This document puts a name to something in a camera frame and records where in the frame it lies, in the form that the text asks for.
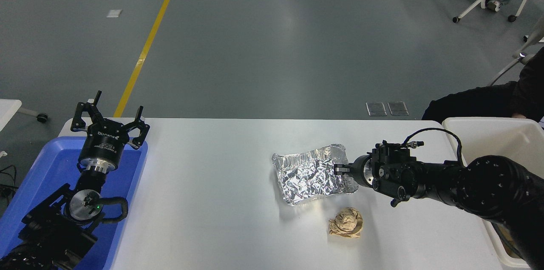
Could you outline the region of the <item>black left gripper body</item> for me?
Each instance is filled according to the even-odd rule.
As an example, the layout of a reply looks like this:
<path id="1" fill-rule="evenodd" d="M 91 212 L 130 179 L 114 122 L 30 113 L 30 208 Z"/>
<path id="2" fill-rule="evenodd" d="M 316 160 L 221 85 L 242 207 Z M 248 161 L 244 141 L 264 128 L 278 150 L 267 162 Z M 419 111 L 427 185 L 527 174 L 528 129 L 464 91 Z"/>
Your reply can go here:
<path id="1" fill-rule="evenodd" d="M 99 159 L 109 165 L 119 165 L 128 133 L 122 130 L 124 125 L 110 119 L 91 124 L 87 128 L 87 138 L 79 156 L 80 165 L 88 165 Z"/>

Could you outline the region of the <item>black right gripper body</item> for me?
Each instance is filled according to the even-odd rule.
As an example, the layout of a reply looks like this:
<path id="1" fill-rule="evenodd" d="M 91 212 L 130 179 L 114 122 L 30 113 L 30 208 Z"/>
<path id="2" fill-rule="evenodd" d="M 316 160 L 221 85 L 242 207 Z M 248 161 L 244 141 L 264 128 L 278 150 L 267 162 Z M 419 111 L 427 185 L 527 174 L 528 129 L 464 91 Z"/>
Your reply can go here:
<path id="1" fill-rule="evenodd" d="M 367 177 L 365 177 L 365 165 L 369 161 L 369 155 L 363 155 L 350 163 L 350 176 L 353 180 L 363 187 L 370 187 Z"/>

